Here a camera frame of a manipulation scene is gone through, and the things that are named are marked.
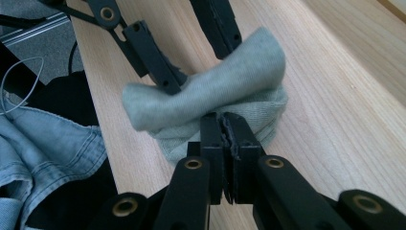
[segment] wooden table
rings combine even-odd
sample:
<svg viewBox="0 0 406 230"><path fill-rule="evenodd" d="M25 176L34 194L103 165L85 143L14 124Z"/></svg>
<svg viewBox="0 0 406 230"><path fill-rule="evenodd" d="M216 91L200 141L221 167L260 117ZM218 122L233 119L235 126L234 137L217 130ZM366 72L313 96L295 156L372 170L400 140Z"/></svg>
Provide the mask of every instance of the wooden table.
<svg viewBox="0 0 406 230"><path fill-rule="evenodd" d="M374 0L230 2L243 38L264 26L286 53L289 103L267 153L290 160L326 196L358 188L406 213L406 24ZM128 23L147 22L185 73L219 63L189 1L118 3ZM131 128L121 101L127 83L148 80L107 32L73 22L118 190L151 196L173 168L147 133ZM211 229L256 229L250 205L223 203L212 208Z"/></svg>

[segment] black robotic claw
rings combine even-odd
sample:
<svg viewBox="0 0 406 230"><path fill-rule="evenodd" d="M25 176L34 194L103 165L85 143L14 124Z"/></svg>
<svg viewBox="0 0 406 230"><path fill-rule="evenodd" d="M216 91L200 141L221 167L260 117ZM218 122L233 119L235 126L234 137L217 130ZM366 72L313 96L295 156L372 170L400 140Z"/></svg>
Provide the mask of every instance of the black robotic claw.
<svg viewBox="0 0 406 230"><path fill-rule="evenodd" d="M209 229L210 205L253 204L260 230L405 229L406 217L359 190L338 202L318 194L286 159L266 155L245 119L232 113L201 119L201 142L189 144L170 184L145 198L113 197L89 229Z"/></svg>
<svg viewBox="0 0 406 230"><path fill-rule="evenodd" d="M125 54L140 77L149 74L151 79L168 94L181 91L187 76L159 50L145 21L127 26L115 0L86 0L94 16L64 5L62 0L40 2L107 30ZM225 58L241 43L233 10L228 0L192 0L194 12L218 58ZM125 41L120 40L115 29L123 28Z"/></svg>

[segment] folded fabric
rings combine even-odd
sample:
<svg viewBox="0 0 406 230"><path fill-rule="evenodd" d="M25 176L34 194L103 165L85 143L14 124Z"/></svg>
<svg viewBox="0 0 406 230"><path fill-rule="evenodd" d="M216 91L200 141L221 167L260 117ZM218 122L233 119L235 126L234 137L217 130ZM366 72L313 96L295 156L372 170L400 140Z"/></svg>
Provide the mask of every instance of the folded fabric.
<svg viewBox="0 0 406 230"><path fill-rule="evenodd" d="M89 177L106 159L97 126L80 126L29 107L0 116L0 150L0 229L14 229L18 217L17 225L25 229L45 197L69 181Z"/></svg>
<svg viewBox="0 0 406 230"><path fill-rule="evenodd" d="M259 28L220 64L191 76L176 95L155 86L127 85L124 108L133 127L149 131L173 164L186 155L189 141L199 141L198 120L211 111L243 116L266 146L287 103L284 69L278 41Z"/></svg>

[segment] gray felt cloth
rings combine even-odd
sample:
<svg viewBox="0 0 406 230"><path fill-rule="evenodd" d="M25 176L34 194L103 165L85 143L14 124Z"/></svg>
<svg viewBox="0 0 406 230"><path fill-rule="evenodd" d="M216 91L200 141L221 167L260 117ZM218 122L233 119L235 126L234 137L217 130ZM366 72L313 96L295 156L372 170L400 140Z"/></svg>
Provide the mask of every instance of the gray felt cloth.
<svg viewBox="0 0 406 230"><path fill-rule="evenodd" d="M284 69L278 41L259 28L220 64L191 76L176 95L156 86L128 84L124 108L133 127L149 131L172 164L186 156L188 142L200 141L200 117L212 111L244 117L266 147L287 103L281 85Z"/></svg>

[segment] blue denim fabric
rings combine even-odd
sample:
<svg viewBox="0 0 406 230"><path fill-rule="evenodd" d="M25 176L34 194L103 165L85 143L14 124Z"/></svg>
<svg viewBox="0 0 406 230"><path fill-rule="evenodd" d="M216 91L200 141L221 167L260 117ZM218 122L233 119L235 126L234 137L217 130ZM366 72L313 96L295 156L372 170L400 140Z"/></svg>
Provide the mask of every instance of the blue denim fabric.
<svg viewBox="0 0 406 230"><path fill-rule="evenodd" d="M29 107L0 116L0 187L8 195L0 198L0 229L14 229L19 215L25 229L28 216L47 195L69 181L88 178L105 159L97 126L80 126Z"/></svg>

